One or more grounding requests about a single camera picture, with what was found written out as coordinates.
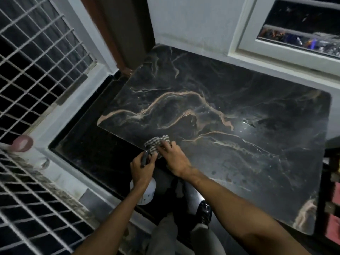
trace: metal grille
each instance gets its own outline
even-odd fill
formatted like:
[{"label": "metal grille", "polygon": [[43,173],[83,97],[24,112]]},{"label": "metal grille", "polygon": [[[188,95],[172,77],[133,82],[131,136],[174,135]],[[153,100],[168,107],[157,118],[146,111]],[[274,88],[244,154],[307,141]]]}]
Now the metal grille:
[{"label": "metal grille", "polygon": [[70,254],[93,232],[0,150],[0,254]]},{"label": "metal grille", "polygon": [[95,62],[51,0],[0,0],[0,142],[23,134]]}]

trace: brown door frame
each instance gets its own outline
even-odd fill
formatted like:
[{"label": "brown door frame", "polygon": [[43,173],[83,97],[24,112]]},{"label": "brown door frame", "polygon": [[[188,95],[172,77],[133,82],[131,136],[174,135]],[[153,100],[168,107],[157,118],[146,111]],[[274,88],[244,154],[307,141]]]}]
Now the brown door frame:
[{"label": "brown door frame", "polygon": [[84,7],[86,8],[87,12],[90,14],[92,21],[97,26],[100,34],[102,35],[109,51],[111,52],[113,58],[116,61],[117,68],[124,74],[131,76],[133,70],[129,69],[119,52],[117,45],[109,31],[107,26],[107,21],[100,10],[100,5],[98,4],[97,0],[81,0]]}]

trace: table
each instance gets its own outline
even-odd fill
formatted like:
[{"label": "table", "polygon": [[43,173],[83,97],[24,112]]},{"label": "table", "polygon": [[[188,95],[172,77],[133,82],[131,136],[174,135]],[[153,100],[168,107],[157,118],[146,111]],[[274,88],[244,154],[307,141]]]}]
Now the table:
[{"label": "table", "polygon": [[97,124],[140,148],[168,134],[208,177],[312,234],[330,99],[321,90],[157,45]]}]

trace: person's left hand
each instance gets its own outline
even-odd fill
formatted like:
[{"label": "person's left hand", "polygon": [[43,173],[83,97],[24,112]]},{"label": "person's left hand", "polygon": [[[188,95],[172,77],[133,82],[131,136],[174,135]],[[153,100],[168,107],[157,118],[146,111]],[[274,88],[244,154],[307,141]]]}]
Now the person's left hand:
[{"label": "person's left hand", "polygon": [[150,163],[148,163],[144,168],[141,168],[140,163],[143,154],[144,151],[133,159],[130,163],[130,169],[134,188],[140,188],[145,191],[151,181],[158,154],[157,152],[154,152],[151,157],[149,156]]}]

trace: white container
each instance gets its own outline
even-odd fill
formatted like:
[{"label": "white container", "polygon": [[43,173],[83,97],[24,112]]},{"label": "white container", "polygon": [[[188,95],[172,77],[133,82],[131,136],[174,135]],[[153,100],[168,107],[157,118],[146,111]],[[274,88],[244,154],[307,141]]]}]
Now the white container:
[{"label": "white container", "polygon": [[[130,190],[133,188],[133,181],[130,181]],[[155,194],[156,189],[156,181],[154,178],[151,179],[145,193],[143,194],[142,198],[138,201],[137,205],[146,205],[150,203],[153,199],[153,195]]]}]

